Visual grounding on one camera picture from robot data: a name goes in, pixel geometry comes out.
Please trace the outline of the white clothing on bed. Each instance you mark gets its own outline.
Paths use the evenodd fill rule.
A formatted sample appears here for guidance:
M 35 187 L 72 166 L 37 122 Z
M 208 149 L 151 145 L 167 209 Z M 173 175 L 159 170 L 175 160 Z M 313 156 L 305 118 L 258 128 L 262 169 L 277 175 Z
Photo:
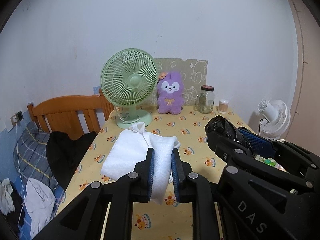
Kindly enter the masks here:
M 27 180 L 26 192 L 24 203 L 31 217 L 30 237 L 33 239 L 52 219 L 56 198 L 47 185 L 34 178 Z

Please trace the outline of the beige patterned board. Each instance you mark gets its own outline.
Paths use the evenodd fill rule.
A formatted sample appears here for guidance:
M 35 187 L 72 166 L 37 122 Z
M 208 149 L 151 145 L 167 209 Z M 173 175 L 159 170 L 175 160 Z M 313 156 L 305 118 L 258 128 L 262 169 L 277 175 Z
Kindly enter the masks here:
M 184 105 L 195 105 L 197 95 L 200 93 L 202 85 L 207 81 L 208 61 L 197 59 L 155 59 L 158 70 L 158 81 L 162 73 L 179 72 L 183 85 Z M 139 106 L 139 109 L 144 109 L 147 105 L 157 105 L 157 83 L 156 88 L 147 99 Z

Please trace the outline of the wall power outlet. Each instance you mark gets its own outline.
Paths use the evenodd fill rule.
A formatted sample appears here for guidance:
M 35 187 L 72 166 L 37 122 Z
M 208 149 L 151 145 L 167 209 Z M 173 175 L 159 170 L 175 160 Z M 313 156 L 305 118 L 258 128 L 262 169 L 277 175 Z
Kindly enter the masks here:
M 22 111 L 17 112 L 11 118 L 11 123 L 13 126 L 16 126 L 21 120 L 23 120 L 23 113 Z

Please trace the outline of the black clothing on bed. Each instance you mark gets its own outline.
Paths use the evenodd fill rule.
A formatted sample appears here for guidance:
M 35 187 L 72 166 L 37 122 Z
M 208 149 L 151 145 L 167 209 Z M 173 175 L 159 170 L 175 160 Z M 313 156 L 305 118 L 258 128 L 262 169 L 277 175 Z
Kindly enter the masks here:
M 50 133 L 46 145 L 46 157 L 53 176 L 58 184 L 66 190 L 81 160 L 94 141 L 95 131 L 85 133 L 73 140 L 67 133 Z

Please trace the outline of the white towel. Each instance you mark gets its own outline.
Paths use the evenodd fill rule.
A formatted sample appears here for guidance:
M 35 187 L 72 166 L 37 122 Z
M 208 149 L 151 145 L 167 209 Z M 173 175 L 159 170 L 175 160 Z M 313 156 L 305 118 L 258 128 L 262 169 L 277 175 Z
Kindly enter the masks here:
M 148 132 L 144 122 L 131 125 L 123 130 L 112 146 L 103 163 L 100 174 L 113 180 L 132 172 L 135 165 L 146 159 L 147 151 L 153 148 L 155 166 L 151 200 L 161 205 L 168 184 L 172 182 L 171 154 L 181 143 L 176 136 L 162 137 Z

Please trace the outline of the glass jar with lid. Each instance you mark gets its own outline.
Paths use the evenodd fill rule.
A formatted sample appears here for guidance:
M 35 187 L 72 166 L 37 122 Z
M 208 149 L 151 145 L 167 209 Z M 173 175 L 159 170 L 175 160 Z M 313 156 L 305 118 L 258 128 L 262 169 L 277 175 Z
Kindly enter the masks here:
M 214 108 L 214 100 L 214 87 L 202 85 L 196 98 L 196 109 L 203 114 L 211 113 Z

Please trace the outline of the black plastic bag roll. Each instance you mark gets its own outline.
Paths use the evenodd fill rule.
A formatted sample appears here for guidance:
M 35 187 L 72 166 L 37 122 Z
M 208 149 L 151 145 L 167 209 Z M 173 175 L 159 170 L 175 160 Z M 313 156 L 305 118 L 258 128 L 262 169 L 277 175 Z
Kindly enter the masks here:
M 212 151 L 215 152 L 215 149 L 220 142 L 226 141 L 233 142 L 236 146 L 240 145 L 240 147 L 249 150 L 252 158 L 257 156 L 249 140 L 223 116 L 217 115 L 209 120 L 204 129 L 207 136 L 208 147 Z

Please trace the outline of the white standing fan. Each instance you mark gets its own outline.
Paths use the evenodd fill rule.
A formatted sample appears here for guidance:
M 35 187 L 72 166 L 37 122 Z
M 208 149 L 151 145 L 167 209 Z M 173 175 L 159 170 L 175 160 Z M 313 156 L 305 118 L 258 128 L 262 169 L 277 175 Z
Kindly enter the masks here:
M 248 125 L 265 139 L 285 139 L 291 113 L 283 100 L 261 99 L 255 102 L 255 110 L 249 118 Z

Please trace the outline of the cotton swab container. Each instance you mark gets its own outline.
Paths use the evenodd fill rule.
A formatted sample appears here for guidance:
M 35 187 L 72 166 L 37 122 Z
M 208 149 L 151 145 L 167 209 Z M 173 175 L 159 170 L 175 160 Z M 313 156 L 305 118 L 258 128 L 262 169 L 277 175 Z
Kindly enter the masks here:
M 221 114 L 226 114 L 228 112 L 229 101 L 226 99 L 219 100 L 218 112 Z

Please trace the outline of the purple plush bunny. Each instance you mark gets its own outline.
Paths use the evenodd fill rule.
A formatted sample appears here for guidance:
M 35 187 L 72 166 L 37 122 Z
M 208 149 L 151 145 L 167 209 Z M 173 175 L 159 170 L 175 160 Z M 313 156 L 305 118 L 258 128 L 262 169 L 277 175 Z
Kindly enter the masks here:
M 181 113 L 184 105 L 184 85 L 179 72 L 162 73 L 157 83 L 157 104 L 160 114 Z

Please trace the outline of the green tissue pack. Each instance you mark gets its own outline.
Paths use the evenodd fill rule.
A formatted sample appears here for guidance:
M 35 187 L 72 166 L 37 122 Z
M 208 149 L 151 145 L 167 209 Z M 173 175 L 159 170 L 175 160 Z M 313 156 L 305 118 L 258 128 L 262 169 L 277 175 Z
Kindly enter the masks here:
M 274 167 L 274 168 L 276 168 L 276 169 L 278 169 L 278 170 L 287 172 L 287 170 L 285 170 L 285 168 L 283 168 L 280 164 L 278 164 L 278 163 L 277 163 L 274 159 L 272 159 L 272 158 L 267 158 L 267 159 L 265 159 L 265 158 L 263 158 L 262 156 L 257 155 L 257 156 L 255 157 L 255 160 L 260 161 L 260 162 L 262 162 L 262 163 L 264 163 L 264 164 L 266 164 L 266 165 L 272 166 L 272 167 Z

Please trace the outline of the wooden bed headboard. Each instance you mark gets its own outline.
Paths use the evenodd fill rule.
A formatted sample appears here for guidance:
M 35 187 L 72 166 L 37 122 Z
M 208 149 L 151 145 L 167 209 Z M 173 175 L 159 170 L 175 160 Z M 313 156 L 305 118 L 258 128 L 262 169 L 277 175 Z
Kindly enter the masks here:
M 85 132 L 81 126 L 79 113 L 84 115 L 89 132 L 99 133 L 97 111 L 103 112 L 105 120 L 108 120 L 114 106 L 104 97 L 102 90 L 99 94 L 68 95 L 46 100 L 37 106 L 33 103 L 27 105 L 28 113 L 38 128 L 47 133 L 64 132 L 73 140 L 80 138 Z

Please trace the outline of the blue plaid pillow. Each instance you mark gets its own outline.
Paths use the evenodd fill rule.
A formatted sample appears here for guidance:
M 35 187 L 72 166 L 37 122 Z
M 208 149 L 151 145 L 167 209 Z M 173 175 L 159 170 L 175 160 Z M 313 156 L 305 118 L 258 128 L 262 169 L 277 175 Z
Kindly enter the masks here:
M 17 141 L 13 157 L 14 165 L 24 185 L 28 179 L 34 178 L 54 191 L 59 184 L 46 157 L 48 139 L 48 133 L 39 129 L 35 122 L 29 122 Z

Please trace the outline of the green desk fan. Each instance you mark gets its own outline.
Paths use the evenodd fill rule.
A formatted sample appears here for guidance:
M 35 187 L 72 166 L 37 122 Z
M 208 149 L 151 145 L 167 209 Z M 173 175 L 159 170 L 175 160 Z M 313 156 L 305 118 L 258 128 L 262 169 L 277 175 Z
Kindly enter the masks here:
M 116 123 L 122 129 L 143 122 L 152 122 L 151 113 L 139 109 L 154 91 L 158 81 L 157 66 L 147 52 L 129 48 L 115 53 L 104 65 L 100 88 L 116 110 Z

